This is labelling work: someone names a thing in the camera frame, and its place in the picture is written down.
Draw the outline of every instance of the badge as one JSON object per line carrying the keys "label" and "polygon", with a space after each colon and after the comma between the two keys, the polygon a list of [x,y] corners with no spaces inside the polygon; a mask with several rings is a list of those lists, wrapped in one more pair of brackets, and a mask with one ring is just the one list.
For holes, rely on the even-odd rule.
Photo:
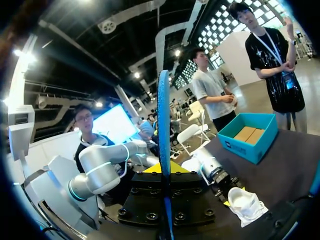
{"label": "badge", "polygon": [[285,82],[286,89],[292,89],[295,86],[294,74],[292,72],[282,72],[282,78]]}

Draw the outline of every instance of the monitor screen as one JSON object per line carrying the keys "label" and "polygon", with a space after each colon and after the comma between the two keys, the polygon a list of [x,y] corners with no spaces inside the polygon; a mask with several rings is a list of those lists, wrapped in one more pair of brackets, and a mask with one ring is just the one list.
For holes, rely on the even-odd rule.
{"label": "monitor screen", "polygon": [[119,104],[93,121],[92,132],[107,136],[115,144],[122,144],[138,130]]}

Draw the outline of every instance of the wristwatch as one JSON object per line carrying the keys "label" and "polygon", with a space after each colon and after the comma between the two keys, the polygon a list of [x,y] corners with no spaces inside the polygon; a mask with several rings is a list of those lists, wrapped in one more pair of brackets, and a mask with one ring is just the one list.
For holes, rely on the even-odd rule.
{"label": "wristwatch", "polygon": [[291,43],[291,44],[293,44],[293,45],[296,45],[296,44],[297,44],[296,40],[291,40],[290,38],[288,38],[288,42]]}

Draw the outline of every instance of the white partition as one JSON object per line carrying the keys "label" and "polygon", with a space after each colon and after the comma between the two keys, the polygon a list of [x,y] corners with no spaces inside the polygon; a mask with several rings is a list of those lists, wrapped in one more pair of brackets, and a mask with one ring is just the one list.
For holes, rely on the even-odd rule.
{"label": "white partition", "polygon": [[250,32],[232,32],[216,50],[233,74],[239,86],[261,81],[256,72],[251,70],[245,42]]}
{"label": "white partition", "polygon": [[[62,156],[66,159],[73,160],[74,154],[80,144],[78,132],[68,132],[61,135],[46,138],[41,141],[30,144],[28,156],[25,157],[31,173],[42,169],[55,156]],[[22,184],[25,180],[21,162],[14,161],[11,153],[6,157],[8,163],[8,171],[12,180]]]}

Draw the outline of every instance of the ceiling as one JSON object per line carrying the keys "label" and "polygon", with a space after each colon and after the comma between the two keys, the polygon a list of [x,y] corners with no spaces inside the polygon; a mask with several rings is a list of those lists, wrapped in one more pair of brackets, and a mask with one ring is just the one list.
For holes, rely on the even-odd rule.
{"label": "ceiling", "polygon": [[[51,102],[39,108],[39,96],[92,104],[103,101],[103,108],[94,110],[95,116],[107,111],[110,103],[121,103],[114,89],[117,85],[124,89],[129,98],[140,97],[145,103],[149,102],[151,99],[140,81],[145,80],[153,96],[156,95],[156,36],[167,27],[188,22],[197,1],[56,0],[52,3],[33,31],[37,40],[32,53],[37,61],[30,64],[25,73],[25,104],[34,106],[35,125],[38,123],[33,141],[73,129],[73,105],[69,105],[63,116],[59,116],[63,105]],[[201,6],[191,26],[191,44],[187,47],[182,46],[185,29],[165,36],[163,69],[172,71],[177,60],[180,65],[176,73],[183,69],[188,59],[183,52],[193,46],[194,33],[217,2],[210,0],[207,5]],[[102,33],[98,27],[123,11],[147,3],[155,4],[149,5],[154,10],[136,12],[137,16],[116,25],[109,34]],[[175,56],[177,49],[182,52],[180,57]],[[137,67],[140,78],[135,78],[135,72],[130,67],[152,54],[153,57]]]}

